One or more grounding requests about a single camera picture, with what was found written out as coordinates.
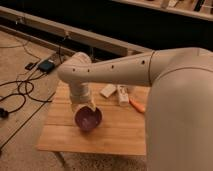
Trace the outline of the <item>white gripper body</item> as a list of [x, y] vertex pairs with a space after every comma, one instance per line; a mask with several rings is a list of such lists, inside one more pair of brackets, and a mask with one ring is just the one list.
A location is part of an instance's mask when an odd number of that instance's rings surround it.
[[80, 95], [70, 94], [70, 100], [73, 106], [78, 106], [81, 104], [92, 105], [92, 96], [90, 92], [83, 93]]

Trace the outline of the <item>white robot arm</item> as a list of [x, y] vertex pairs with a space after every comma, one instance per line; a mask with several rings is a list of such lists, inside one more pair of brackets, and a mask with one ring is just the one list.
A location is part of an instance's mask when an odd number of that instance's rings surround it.
[[90, 82], [148, 86], [148, 171], [213, 171], [213, 53], [160, 50], [93, 63], [82, 52], [58, 69], [76, 104]]

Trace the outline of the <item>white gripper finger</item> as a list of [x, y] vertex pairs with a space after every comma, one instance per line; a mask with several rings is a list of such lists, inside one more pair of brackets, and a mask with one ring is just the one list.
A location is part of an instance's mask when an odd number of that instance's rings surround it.
[[80, 105], [79, 104], [71, 104], [71, 109], [73, 114], [76, 114], [78, 112], [78, 110], [80, 109]]
[[96, 104], [93, 101], [88, 102], [88, 107], [92, 110], [96, 110]]

